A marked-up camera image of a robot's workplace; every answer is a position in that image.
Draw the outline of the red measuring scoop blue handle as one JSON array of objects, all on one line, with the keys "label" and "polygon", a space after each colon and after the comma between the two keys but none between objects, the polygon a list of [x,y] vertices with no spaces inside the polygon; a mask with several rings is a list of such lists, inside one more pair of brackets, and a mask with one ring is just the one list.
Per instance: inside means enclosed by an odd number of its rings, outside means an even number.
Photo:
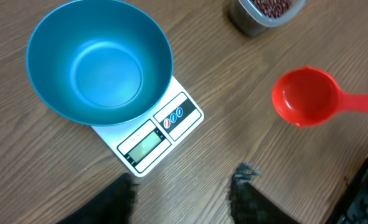
[{"label": "red measuring scoop blue handle", "polygon": [[319,125],[342,111],[368,113],[368,94],[345,92],[328,72],[309,66],[282,75],[271,101],[275,111],[297,127]]}]

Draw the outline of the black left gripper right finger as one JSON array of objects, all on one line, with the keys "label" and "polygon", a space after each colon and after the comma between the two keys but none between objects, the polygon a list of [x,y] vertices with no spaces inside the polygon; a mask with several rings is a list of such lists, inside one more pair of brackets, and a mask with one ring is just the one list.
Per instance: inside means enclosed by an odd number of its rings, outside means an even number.
[{"label": "black left gripper right finger", "polygon": [[259,192],[251,181],[261,174],[251,163],[242,162],[231,176],[228,200],[235,224],[298,224]]}]

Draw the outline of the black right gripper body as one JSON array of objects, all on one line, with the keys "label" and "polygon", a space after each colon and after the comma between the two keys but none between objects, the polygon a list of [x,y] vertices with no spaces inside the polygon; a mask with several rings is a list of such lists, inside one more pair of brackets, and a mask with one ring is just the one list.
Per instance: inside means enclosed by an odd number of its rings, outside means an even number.
[{"label": "black right gripper body", "polygon": [[326,224],[368,224],[368,156]]}]

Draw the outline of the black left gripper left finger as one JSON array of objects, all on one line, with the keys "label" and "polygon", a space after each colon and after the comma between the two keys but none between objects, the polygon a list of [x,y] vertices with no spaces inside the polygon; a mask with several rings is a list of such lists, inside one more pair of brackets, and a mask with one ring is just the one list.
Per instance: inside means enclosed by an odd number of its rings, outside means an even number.
[{"label": "black left gripper left finger", "polygon": [[57,224],[129,224],[137,186],[132,176],[124,173]]}]

